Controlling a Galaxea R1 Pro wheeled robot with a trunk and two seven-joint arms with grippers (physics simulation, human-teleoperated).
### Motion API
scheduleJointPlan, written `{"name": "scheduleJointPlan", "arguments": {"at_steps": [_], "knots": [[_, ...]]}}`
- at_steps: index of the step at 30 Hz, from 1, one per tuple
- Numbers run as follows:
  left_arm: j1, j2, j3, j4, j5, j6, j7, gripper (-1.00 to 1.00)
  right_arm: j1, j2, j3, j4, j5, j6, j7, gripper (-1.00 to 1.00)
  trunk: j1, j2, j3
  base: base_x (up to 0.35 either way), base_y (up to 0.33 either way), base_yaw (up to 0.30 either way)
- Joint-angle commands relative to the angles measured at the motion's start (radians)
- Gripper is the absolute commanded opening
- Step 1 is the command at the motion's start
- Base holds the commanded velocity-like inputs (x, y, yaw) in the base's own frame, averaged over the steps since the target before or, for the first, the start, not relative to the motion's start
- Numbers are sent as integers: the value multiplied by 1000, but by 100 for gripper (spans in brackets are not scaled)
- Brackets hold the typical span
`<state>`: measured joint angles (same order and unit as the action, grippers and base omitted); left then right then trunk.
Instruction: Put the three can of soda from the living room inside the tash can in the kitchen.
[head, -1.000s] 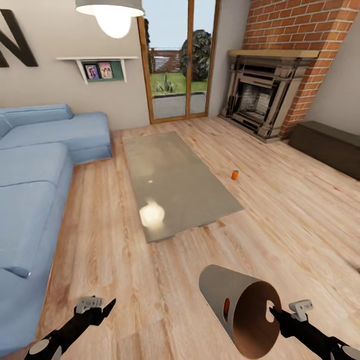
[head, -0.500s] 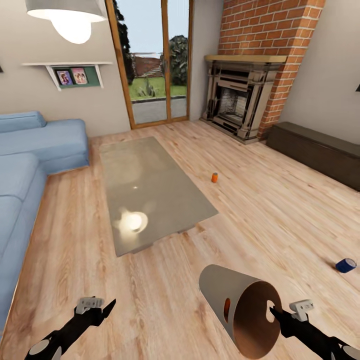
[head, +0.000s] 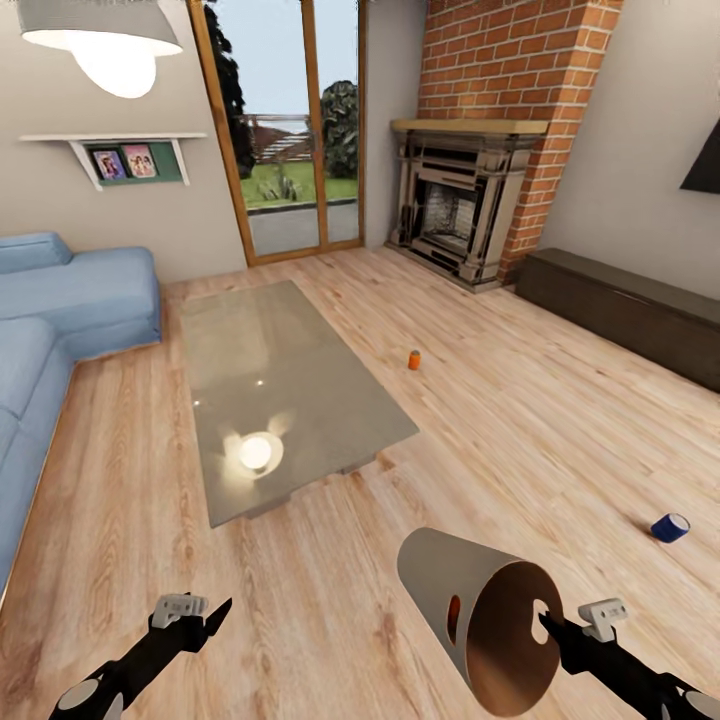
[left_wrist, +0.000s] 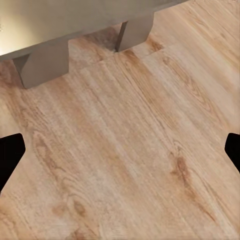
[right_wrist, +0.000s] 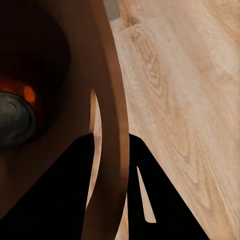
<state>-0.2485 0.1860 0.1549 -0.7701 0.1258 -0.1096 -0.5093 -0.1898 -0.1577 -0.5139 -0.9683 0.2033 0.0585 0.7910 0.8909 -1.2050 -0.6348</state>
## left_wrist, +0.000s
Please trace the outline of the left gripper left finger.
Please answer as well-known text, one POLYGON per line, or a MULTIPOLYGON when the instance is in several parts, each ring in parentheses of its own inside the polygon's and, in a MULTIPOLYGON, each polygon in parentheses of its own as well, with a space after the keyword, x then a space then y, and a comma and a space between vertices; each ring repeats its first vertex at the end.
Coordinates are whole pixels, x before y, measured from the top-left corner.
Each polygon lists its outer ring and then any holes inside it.
POLYGON ((21 133, 0 138, 0 192, 26 152, 21 133))

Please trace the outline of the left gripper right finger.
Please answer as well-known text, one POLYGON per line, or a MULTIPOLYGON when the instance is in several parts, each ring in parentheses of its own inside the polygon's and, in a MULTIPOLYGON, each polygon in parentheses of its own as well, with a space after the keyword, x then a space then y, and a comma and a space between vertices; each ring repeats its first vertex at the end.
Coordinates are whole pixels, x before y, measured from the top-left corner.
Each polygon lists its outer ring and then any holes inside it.
POLYGON ((240 172, 240 135, 229 133, 224 150, 240 172))

